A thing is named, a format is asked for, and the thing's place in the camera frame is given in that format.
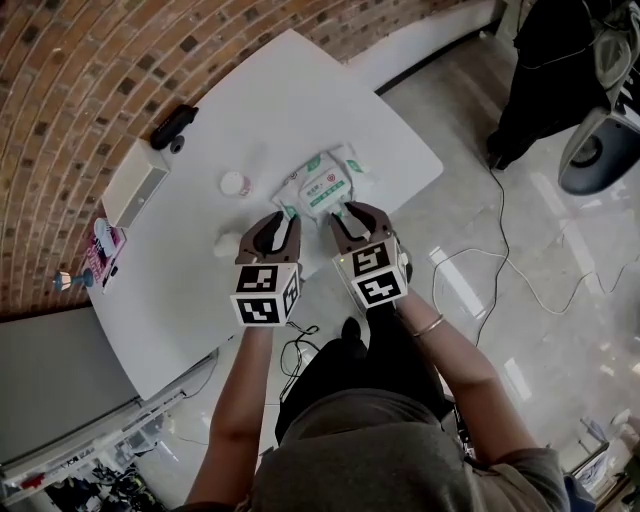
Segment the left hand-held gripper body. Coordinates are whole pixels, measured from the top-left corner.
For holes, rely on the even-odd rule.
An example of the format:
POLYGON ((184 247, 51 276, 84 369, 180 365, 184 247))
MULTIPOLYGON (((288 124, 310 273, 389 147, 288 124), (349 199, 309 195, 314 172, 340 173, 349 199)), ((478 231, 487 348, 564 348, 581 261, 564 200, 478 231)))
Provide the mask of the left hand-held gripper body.
POLYGON ((230 300, 242 327, 285 326, 300 298, 298 263, 237 265, 230 300))

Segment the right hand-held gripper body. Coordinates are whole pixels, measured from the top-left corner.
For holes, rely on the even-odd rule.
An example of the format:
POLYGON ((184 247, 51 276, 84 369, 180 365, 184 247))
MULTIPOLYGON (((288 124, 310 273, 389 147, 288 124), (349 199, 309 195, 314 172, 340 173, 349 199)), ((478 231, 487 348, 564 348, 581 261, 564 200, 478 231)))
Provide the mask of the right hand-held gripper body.
POLYGON ((364 310, 392 302, 408 292, 408 254, 395 235, 333 259, 343 283, 364 310))

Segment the white green wet wipe pack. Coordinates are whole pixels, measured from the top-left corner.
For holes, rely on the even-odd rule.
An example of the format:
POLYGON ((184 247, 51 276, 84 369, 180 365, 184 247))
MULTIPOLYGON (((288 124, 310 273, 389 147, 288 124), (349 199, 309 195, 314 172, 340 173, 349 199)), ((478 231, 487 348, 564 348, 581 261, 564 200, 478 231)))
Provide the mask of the white green wet wipe pack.
POLYGON ((377 177, 351 143, 323 150, 284 181, 271 198, 288 218, 307 217, 319 224, 329 213, 341 216, 342 204, 362 200, 377 177))

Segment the person's left forearm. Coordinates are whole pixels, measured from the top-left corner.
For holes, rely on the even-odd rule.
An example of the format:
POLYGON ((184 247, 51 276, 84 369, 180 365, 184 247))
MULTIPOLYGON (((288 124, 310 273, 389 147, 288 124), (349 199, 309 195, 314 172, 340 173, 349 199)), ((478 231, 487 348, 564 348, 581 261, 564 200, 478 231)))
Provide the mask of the person's left forearm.
POLYGON ((208 448, 187 504, 237 505, 249 494, 259 455, 273 330, 249 327, 212 416, 208 448))

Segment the person's right forearm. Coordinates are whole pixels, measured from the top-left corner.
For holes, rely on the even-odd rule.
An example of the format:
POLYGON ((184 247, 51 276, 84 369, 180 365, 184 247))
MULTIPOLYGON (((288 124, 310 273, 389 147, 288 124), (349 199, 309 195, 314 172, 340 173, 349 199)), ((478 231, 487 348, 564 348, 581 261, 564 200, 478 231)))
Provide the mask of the person's right forearm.
POLYGON ((477 460, 494 464, 538 446, 478 347, 414 291, 397 300, 396 308, 452 392, 477 460))

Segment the small white cup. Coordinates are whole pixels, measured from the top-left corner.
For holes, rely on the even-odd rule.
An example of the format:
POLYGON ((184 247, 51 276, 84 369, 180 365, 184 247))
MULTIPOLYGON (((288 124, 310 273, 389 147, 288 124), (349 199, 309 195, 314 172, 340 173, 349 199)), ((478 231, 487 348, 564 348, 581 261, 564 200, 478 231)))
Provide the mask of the small white cup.
POLYGON ((221 193, 227 197, 244 198, 250 195, 252 183, 247 176, 230 171, 221 177, 219 188, 221 193))

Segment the person's black trousers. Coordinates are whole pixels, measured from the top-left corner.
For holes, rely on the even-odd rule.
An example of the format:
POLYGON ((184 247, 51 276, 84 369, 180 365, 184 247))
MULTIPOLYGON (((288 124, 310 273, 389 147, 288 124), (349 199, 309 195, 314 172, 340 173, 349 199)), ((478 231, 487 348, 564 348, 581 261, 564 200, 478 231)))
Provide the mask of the person's black trousers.
POLYGON ((435 367, 424 360, 409 329, 391 303, 366 313, 369 344, 341 335, 315 355, 280 406, 277 441, 305 409, 336 392, 377 389, 413 399, 438 419, 451 410, 435 367))

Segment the white rectangular box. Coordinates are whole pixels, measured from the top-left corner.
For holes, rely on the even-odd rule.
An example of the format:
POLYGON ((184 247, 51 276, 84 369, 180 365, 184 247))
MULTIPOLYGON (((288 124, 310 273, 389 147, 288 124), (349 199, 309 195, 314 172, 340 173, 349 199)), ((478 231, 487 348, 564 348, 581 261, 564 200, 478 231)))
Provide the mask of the white rectangular box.
POLYGON ((147 141, 137 139, 102 196, 109 224, 130 228, 169 172, 162 154, 147 141))

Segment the black oblong case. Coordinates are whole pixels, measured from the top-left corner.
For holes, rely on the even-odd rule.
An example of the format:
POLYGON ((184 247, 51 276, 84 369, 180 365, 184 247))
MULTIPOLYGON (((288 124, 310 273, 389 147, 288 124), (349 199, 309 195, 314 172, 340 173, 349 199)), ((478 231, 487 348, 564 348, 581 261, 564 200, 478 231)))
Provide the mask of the black oblong case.
POLYGON ((150 146, 161 151, 165 149, 181 132, 191 124, 199 109, 187 104, 178 105, 151 133, 150 146))

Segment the white handheld fan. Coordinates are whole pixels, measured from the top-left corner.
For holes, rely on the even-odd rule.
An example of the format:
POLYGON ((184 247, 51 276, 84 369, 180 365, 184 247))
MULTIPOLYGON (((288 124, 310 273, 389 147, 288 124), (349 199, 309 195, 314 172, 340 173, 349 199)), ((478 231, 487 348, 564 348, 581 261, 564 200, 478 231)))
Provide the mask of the white handheld fan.
POLYGON ((116 244, 113 240, 111 225, 106 219, 98 218, 95 220, 94 235, 104 250, 105 255, 107 257, 111 256, 115 252, 116 244))

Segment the pink box with bottle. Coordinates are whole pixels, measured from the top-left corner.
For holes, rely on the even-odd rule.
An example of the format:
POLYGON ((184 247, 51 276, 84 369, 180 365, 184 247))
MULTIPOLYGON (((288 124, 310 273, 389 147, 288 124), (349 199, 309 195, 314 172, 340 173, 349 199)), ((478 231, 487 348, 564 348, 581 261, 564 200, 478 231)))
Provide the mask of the pink box with bottle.
POLYGON ((116 244, 115 252, 111 256, 107 257, 105 255, 94 233, 92 233, 89 238, 89 245, 86 251, 86 267, 92 270, 94 276, 94 285, 92 288, 100 290, 101 293, 103 279, 113 266, 118 267, 118 256, 127 241, 124 229, 111 226, 111 230, 114 243, 116 244))

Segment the person's grey shirt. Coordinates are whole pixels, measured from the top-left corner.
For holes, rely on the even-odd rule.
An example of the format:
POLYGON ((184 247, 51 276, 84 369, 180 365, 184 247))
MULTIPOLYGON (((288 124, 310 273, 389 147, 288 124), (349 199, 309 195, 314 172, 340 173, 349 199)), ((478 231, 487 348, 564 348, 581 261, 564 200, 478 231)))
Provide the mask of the person's grey shirt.
POLYGON ((572 512, 575 498, 552 449, 480 464, 422 404, 351 389, 298 415, 241 499, 172 512, 572 512))

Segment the small blue desk lamp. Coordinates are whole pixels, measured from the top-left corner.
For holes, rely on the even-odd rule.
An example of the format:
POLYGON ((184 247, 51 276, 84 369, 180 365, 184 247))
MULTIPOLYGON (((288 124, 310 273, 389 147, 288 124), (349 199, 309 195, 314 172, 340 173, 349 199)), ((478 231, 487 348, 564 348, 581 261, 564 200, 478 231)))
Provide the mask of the small blue desk lamp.
POLYGON ((94 276, 90 268, 86 268, 78 275, 72 275, 65 271, 57 271, 53 283, 58 291, 69 290, 74 285, 90 288, 94 285, 94 276))

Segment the grey cabinet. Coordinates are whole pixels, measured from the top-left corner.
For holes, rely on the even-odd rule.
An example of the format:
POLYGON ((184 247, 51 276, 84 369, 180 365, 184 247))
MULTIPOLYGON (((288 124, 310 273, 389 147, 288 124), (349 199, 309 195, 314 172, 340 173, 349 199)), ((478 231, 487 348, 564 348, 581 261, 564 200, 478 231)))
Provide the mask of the grey cabinet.
POLYGON ((137 397, 93 308, 0 323, 0 464, 137 397))

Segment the grey swivel chair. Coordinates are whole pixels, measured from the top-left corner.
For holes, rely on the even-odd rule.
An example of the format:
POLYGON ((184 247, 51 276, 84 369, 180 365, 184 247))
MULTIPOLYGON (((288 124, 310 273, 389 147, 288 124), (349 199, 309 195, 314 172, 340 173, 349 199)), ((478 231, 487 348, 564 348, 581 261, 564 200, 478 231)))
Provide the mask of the grey swivel chair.
POLYGON ((574 196, 610 187, 640 161, 640 101, 623 89, 611 109, 592 109, 562 153, 558 185, 574 196))

